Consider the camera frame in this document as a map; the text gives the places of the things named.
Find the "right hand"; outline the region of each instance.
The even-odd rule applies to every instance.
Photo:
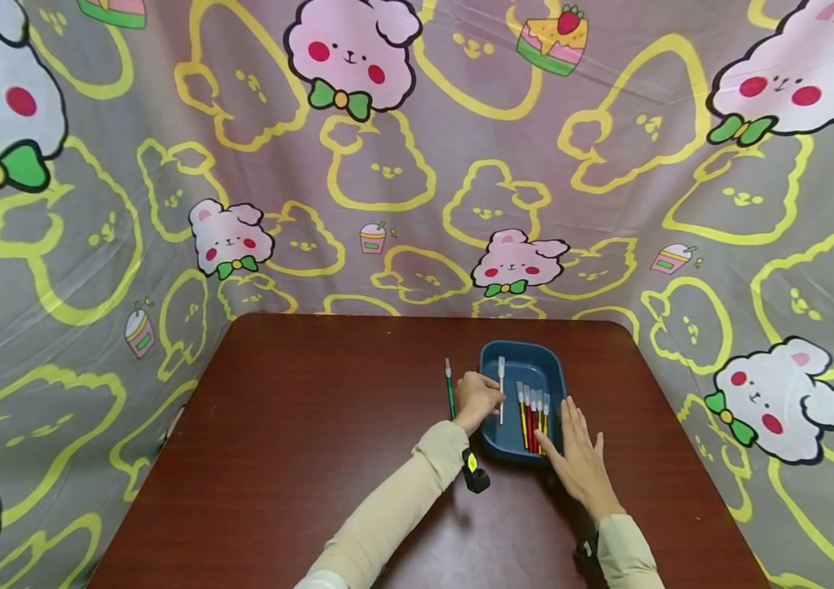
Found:
[[[535,438],[548,454],[567,494],[584,504],[595,523],[608,515],[625,514],[603,465],[603,433],[597,434],[597,443],[591,446],[588,421],[571,397],[561,401],[561,434],[564,456],[541,432],[536,430]]]

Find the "blue tray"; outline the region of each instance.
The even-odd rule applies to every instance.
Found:
[[[567,396],[561,362],[545,346],[499,339],[483,346],[479,353],[479,371],[498,380],[499,356],[505,358],[505,414],[502,425],[499,425],[499,416],[489,416],[483,421],[481,429],[486,449],[493,457],[512,463],[547,465],[547,456],[525,450],[516,383],[528,384],[531,389],[540,389],[551,397],[548,436],[561,452],[560,407],[561,399]]]

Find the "beige sleeve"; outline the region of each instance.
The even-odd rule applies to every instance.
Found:
[[[312,565],[341,577],[348,589],[369,589],[406,535],[424,518],[462,467],[466,433],[450,421],[431,427],[411,458],[355,509]]]
[[[664,589],[650,545],[626,514],[599,521],[597,559],[610,589]]]

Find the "wooden table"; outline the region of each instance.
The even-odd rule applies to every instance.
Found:
[[[619,326],[248,315],[208,366],[91,589],[292,588],[362,498],[448,416],[443,358],[454,372],[478,370],[492,339],[539,343],[561,359],[666,587],[768,586]],[[457,478],[375,586],[603,587],[573,562],[588,529],[552,477],[478,454],[491,488],[473,495]]]

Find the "gray fabric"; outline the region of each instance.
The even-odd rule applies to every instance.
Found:
[[[554,0],[417,1],[416,41],[406,6],[316,0],[318,34],[390,60],[371,97],[387,110],[361,124],[309,106],[309,45],[289,69],[295,0],[25,0],[30,38],[0,0],[0,587],[83,587],[227,324],[255,311],[620,322],[771,581],[834,587],[834,2],[712,100],[801,5],[583,1],[563,75],[516,50],[528,19],[571,24]],[[396,105],[401,52],[415,86]],[[769,134],[708,142],[733,112],[740,142]],[[253,262],[221,238],[255,238]],[[696,249],[657,272],[672,244]],[[515,290],[486,297],[504,274]]]

